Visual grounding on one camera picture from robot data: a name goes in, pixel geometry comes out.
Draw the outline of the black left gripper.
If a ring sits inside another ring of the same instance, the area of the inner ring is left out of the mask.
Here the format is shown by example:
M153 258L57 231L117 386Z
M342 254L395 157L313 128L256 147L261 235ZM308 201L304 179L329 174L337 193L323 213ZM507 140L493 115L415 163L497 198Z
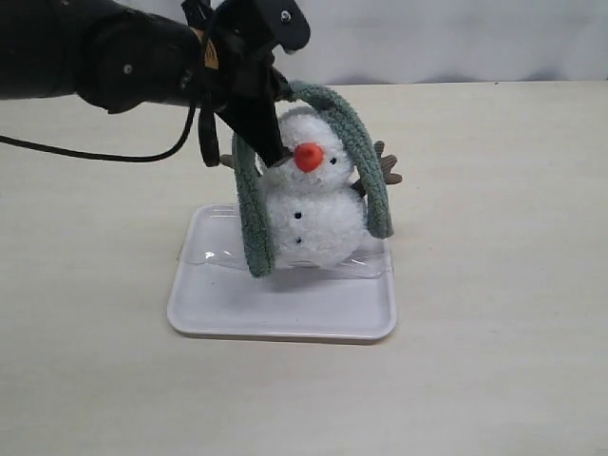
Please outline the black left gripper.
M275 102L291 101L294 90L274 67L277 20L269 13L186 13L184 18L200 49L181 80L186 121L198 114L201 123L212 124L220 116L267 167L284 161L288 153Z

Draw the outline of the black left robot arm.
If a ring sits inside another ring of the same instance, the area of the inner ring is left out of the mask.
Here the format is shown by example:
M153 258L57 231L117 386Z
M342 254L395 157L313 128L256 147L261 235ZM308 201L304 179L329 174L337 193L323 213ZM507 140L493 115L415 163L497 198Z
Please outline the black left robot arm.
M5 1L1 96L76 95L110 114L143 103L183 105L204 163L219 164L225 122L267 164L286 154L276 102L290 94L275 48L310 41L294 1L184 1L178 22L115 1Z

